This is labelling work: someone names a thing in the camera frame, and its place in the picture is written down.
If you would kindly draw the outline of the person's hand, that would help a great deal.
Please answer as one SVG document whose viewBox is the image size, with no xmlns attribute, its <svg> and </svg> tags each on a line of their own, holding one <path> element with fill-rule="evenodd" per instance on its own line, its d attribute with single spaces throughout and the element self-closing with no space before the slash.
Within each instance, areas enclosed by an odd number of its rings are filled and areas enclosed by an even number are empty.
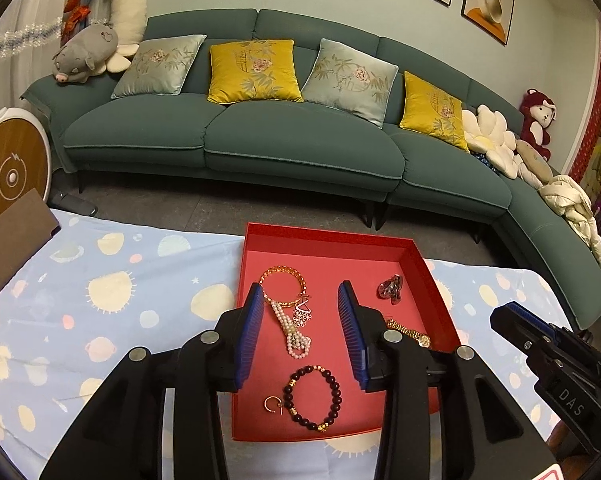
<svg viewBox="0 0 601 480">
<path fill-rule="evenodd" d="M 587 468 L 591 462 L 581 442 L 562 420 L 552 429 L 547 445 L 563 468 Z"/>
</svg>

